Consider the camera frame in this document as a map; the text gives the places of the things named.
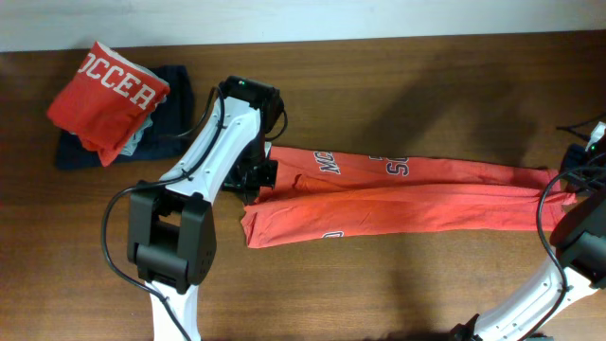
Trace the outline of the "orange t-shirt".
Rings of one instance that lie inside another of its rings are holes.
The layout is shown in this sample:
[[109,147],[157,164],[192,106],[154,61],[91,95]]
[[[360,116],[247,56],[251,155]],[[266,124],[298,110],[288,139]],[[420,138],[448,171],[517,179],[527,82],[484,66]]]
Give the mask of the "orange t-shirt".
[[250,248],[451,230],[533,231],[556,170],[274,147],[276,184],[245,207]]

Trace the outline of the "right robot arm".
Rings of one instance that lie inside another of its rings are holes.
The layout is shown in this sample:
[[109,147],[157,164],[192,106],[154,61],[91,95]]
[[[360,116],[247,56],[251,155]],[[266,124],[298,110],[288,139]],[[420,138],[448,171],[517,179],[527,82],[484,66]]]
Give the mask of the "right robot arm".
[[[448,333],[449,340],[541,340],[537,331],[563,309],[605,288],[605,139],[589,145],[576,164],[567,154],[561,172],[542,192],[536,226],[547,258],[539,270],[503,303],[474,315]],[[557,223],[547,237],[543,211],[561,180],[587,198]]]

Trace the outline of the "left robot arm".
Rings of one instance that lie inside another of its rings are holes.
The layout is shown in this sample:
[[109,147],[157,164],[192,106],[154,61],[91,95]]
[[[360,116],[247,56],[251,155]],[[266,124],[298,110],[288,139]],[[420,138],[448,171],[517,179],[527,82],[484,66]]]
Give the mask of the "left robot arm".
[[215,90],[206,125],[157,187],[130,198],[127,258],[150,290],[153,337],[198,340],[199,286],[217,251],[213,204],[226,189],[245,203],[276,183],[268,134],[285,116],[272,85],[230,76]]

